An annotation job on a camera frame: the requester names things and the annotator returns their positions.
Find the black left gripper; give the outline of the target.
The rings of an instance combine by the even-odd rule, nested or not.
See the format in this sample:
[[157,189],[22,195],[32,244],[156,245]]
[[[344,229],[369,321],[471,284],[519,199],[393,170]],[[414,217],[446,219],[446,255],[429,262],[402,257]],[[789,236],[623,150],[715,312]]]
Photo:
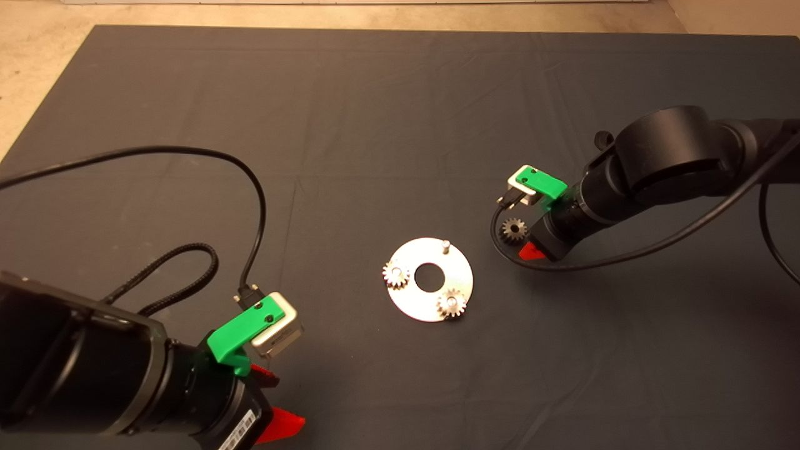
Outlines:
[[191,437],[201,449],[252,449],[260,444],[292,438],[306,426],[306,418],[271,407],[264,390],[277,387],[280,378],[258,365],[245,376],[216,361],[209,347],[211,333],[200,342],[202,356],[194,363],[195,380],[189,400],[197,408],[199,430]]

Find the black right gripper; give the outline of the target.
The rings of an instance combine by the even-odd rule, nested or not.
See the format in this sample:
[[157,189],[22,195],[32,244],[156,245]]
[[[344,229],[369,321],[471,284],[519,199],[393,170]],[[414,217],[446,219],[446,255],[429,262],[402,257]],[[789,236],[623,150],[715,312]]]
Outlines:
[[560,261],[592,233],[593,219],[585,211],[580,189],[571,187],[529,229],[529,242],[519,249],[518,258]]

